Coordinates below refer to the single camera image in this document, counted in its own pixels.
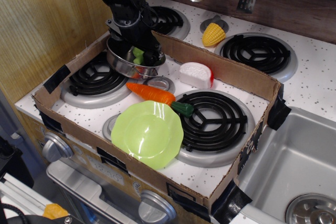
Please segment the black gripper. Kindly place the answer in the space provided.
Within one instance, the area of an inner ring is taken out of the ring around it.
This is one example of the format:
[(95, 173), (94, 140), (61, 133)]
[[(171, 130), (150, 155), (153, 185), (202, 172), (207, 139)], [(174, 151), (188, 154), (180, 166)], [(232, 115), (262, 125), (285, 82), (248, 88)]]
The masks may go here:
[[(164, 63), (164, 53), (161, 45), (152, 34), (153, 19), (150, 11), (118, 11), (105, 21), (112, 33), (122, 37), (130, 44), (145, 51), (143, 53), (144, 66), (159, 66)], [(125, 60), (134, 63), (136, 56), (134, 46), (125, 54)]]

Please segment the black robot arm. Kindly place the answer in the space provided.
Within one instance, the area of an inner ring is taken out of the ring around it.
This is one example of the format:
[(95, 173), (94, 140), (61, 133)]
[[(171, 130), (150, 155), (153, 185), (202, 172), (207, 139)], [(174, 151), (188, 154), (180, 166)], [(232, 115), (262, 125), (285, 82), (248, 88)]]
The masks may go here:
[(152, 34), (153, 8), (146, 0), (102, 0), (112, 11), (113, 23), (121, 36), (131, 45), (144, 51), (144, 64), (154, 67), (161, 64), (161, 45)]

